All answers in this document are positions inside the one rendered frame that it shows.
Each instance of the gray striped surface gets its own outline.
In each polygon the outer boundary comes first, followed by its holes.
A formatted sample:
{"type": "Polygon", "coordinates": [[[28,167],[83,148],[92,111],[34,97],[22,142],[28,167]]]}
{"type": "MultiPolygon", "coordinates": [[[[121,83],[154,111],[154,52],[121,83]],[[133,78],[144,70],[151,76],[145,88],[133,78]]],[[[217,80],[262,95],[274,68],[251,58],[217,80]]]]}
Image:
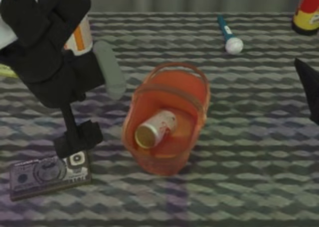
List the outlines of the gray striped surface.
{"type": "Polygon", "coordinates": [[[290,13],[225,17],[245,43],[223,51],[212,13],[92,13],[92,32],[114,48],[128,91],[111,101],[100,87],[74,104],[79,122],[98,121],[105,141],[91,152],[93,185],[18,203],[10,164],[54,153],[64,131],[19,80],[0,78],[0,226],[317,227],[319,128],[294,58],[319,66],[317,37],[291,31],[290,13]],[[154,66],[198,66],[211,82],[208,120],[180,174],[144,172],[120,141],[132,93],[154,66]]]}

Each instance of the yellow object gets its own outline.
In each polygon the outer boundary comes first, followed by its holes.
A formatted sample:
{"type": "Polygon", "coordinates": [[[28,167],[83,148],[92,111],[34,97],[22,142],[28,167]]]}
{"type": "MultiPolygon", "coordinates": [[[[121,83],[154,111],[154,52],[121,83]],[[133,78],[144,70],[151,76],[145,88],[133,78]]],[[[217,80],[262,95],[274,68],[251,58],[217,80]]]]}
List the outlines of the yellow object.
{"type": "Polygon", "coordinates": [[[319,11],[305,13],[298,10],[294,16],[294,24],[304,31],[317,30],[319,28],[319,11]]]}
{"type": "Polygon", "coordinates": [[[18,78],[15,72],[8,66],[0,64],[0,76],[18,78]]]}

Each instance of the soda can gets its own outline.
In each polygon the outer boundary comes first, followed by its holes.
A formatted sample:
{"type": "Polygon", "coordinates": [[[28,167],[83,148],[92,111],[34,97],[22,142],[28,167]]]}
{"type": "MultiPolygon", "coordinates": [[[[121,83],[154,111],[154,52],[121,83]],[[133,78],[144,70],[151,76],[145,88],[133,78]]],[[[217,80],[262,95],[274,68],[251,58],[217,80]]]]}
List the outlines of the soda can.
{"type": "Polygon", "coordinates": [[[143,122],[135,132],[136,143],[145,149],[157,146],[168,134],[175,131],[176,116],[170,111],[160,111],[143,122]]]}
{"type": "Polygon", "coordinates": [[[92,48],[93,38],[89,18],[86,15],[64,45],[64,49],[72,50],[75,56],[80,56],[91,51],[92,48]]]}

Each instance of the white microphone head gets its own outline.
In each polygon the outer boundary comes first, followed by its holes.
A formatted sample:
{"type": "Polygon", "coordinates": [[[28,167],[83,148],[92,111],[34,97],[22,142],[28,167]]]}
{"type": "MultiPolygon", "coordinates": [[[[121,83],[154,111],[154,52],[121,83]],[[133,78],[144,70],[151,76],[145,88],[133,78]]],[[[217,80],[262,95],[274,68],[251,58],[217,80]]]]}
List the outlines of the white microphone head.
{"type": "Polygon", "coordinates": [[[225,48],[229,54],[239,54],[244,48],[244,43],[241,39],[232,37],[227,40],[225,48]]]}

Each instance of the woven mat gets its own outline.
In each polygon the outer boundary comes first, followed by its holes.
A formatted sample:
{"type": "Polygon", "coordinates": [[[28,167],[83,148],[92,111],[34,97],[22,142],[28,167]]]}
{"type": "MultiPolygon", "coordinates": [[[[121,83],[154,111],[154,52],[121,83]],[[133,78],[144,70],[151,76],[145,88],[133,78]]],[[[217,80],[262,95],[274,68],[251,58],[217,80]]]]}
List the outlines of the woven mat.
{"type": "Polygon", "coordinates": [[[216,14],[92,13],[95,40],[113,46],[128,80],[119,102],[100,87],[73,105],[78,122],[103,129],[105,141],[90,153],[94,182],[17,203],[8,166],[53,154],[65,127],[19,80],[0,78],[0,226],[317,227],[319,128],[293,61],[318,67],[318,38],[291,31],[292,15],[226,14],[245,43],[229,56],[216,14]],[[144,172],[120,135],[134,89],[169,61],[204,71],[212,98],[187,166],[164,178],[144,172]]]}

